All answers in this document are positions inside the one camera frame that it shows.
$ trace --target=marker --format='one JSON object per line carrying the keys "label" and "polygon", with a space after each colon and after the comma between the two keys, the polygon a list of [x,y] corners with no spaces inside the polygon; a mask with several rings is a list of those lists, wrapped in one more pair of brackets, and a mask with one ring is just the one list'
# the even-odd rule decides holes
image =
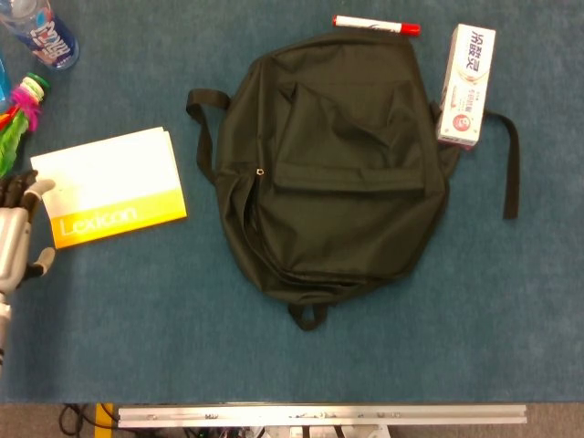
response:
{"label": "marker", "polygon": [[333,26],[360,27],[375,30],[386,30],[396,34],[417,37],[420,35],[420,25],[409,23],[392,23],[391,21],[369,20],[367,18],[357,18],[356,16],[333,16]]}

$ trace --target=blue carpet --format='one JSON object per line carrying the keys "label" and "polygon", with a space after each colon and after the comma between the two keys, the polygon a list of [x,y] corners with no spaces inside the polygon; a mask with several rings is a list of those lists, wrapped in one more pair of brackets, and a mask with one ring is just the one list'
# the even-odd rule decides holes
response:
{"label": "blue carpet", "polygon": [[[47,277],[19,289],[0,400],[584,400],[582,2],[52,3],[80,43],[70,71],[47,74],[0,32],[14,82],[33,69],[53,83],[17,168],[162,125],[189,218],[60,251]],[[413,44],[432,99],[456,24],[496,29],[487,106],[521,135],[521,210],[501,219],[508,139],[487,122],[413,275],[303,333],[238,271],[194,163],[199,131],[184,104],[193,87],[233,94],[256,57],[330,31],[333,14],[420,23]],[[214,130],[220,120],[212,111]],[[45,213],[37,219],[33,254],[52,242]]]}

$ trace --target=book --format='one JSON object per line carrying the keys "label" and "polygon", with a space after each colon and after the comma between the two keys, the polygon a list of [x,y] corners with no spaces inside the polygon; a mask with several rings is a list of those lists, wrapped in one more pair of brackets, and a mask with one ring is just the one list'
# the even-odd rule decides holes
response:
{"label": "book", "polygon": [[31,158],[56,248],[186,217],[170,134],[162,127]]}

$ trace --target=water bottle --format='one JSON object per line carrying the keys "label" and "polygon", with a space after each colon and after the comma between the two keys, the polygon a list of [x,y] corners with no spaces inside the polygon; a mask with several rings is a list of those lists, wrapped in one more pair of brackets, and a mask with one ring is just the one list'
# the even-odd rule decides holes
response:
{"label": "water bottle", "polygon": [[79,58],[77,40],[48,0],[0,0],[0,20],[50,68],[69,68]]}
{"label": "water bottle", "polygon": [[10,78],[6,73],[4,58],[0,55],[0,114],[10,106],[10,90]]}

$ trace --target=metal robot arm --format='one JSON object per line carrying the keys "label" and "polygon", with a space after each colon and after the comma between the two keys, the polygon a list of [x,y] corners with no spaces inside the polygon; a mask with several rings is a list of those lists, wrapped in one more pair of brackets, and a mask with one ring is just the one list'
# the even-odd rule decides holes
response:
{"label": "metal robot arm", "polygon": [[30,230],[43,193],[55,187],[51,180],[35,182],[36,171],[0,180],[0,373],[4,361],[10,306],[6,297],[25,280],[43,276],[53,264],[55,249],[45,248],[28,264]]}

